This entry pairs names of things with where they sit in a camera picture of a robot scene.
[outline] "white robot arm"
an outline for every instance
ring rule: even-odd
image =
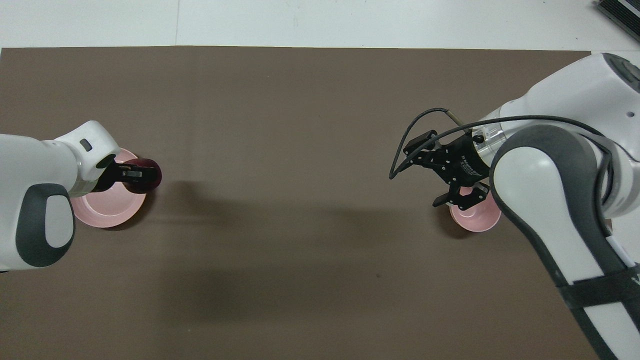
[[[75,233],[69,197],[149,173],[151,188],[159,184],[159,169],[116,164],[119,152],[96,121],[55,140],[0,135],[0,272],[43,268],[64,256]]]
[[[460,124],[446,109],[421,116],[432,111]],[[465,134],[450,144],[438,142],[459,130]],[[594,54],[479,122],[411,140],[390,178],[411,165],[431,168],[449,184],[434,206],[461,209],[485,199],[490,188],[598,356],[638,359],[640,259],[615,240],[605,218],[640,204],[639,135],[640,70],[619,56]],[[481,182],[486,177],[489,184]],[[472,193],[459,195],[461,186]]]

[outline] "white floor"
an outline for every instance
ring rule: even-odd
[[[2,0],[0,47],[640,51],[593,0]]]

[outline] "black strap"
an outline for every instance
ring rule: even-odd
[[[558,290],[570,309],[628,300],[640,301],[640,265],[560,286]]]

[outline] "screw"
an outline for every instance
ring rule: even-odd
[[[482,135],[474,135],[471,140],[473,140],[475,143],[483,143],[484,142],[484,136]]]

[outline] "pink plate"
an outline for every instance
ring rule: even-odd
[[[131,151],[121,148],[117,163],[135,159]],[[99,193],[88,193],[71,198],[71,205],[78,220],[94,227],[113,227],[130,219],[145,201],[145,194],[132,193],[122,183]]]
[[[461,195],[466,195],[470,192],[471,188],[460,189]],[[474,233],[481,233],[491,229],[498,223],[500,215],[502,214],[491,192],[486,200],[467,210],[463,211],[457,206],[449,206],[449,211],[451,212],[453,220],[455,220],[458,225]]]

